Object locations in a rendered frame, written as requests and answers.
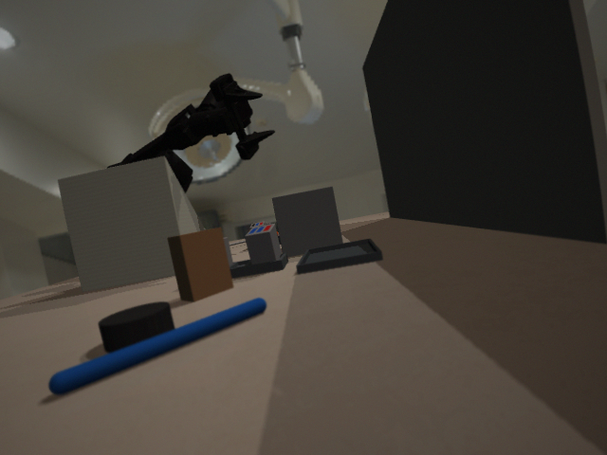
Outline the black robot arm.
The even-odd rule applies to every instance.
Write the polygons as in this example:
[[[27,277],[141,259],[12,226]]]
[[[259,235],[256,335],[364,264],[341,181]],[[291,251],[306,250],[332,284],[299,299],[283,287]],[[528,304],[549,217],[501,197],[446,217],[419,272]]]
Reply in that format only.
[[[248,104],[248,100],[237,101],[234,104],[241,117],[244,128],[248,127],[251,124],[250,118],[253,114],[253,111]],[[210,133],[207,132],[204,124],[204,115],[207,111],[214,110],[217,107],[225,108],[226,106],[223,100],[216,101],[210,90],[198,108],[194,109],[193,105],[190,104],[171,119],[163,134],[140,148],[134,154],[130,153],[127,155],[121,163],[108,166],[107,168],[158,158],[165,155],[178,182],[186,192],[193,180],[193,170],[175,152],[173,152],[173,150],[183,150],[197,144],[204,136],[209,136]],[[189,118],[186,116],[188,113],[190,115]]]

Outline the blue rod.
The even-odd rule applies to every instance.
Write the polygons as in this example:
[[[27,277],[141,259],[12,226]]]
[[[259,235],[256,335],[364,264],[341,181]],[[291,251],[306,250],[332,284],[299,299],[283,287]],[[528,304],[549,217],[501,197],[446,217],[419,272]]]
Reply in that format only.
[[[224,330],[236,323],[249,319],[266,310],[267,304],[263,299],[248,300],[227,310],[196,320],[173,331],[165,332],[156,337],[142,340],[139,343],[125,347],[89,360],[75,367],[55,373],[49,382],[49,390],[61,395],[69,393],[82,386],[99,381],[106,376],[122,372],[132,366],[137,366],[148,359],[153,359],[164,353],[192,343],[214,332]]]

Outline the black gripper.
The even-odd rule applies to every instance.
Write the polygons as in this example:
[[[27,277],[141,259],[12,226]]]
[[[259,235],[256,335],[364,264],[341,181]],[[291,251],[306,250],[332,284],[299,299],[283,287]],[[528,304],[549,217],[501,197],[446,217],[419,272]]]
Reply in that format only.
[[[260,133],[254,131],[251,135],[247,135],[234,103],[237,101],[259,99],[263,94],[240,88],[231,74],[218,77],[210,83],[210,88],[215,100],[223,100],[226,107],[217,107],[205,113],[204,124],[207,132],[213,137],[225,133],[229,136],[236,132],[239,138],[236,148],[240,158],[251,159],[255,152],[259,150],[258,143],[273,135],[275,131]]]

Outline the black short cylinder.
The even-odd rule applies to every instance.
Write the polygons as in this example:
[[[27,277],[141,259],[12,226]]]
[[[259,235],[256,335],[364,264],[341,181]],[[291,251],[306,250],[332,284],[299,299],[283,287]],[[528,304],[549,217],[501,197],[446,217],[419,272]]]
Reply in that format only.
[[[157,301],[124,309],[100,320],[104,350],[114,353],[175,329],[170,303]]]

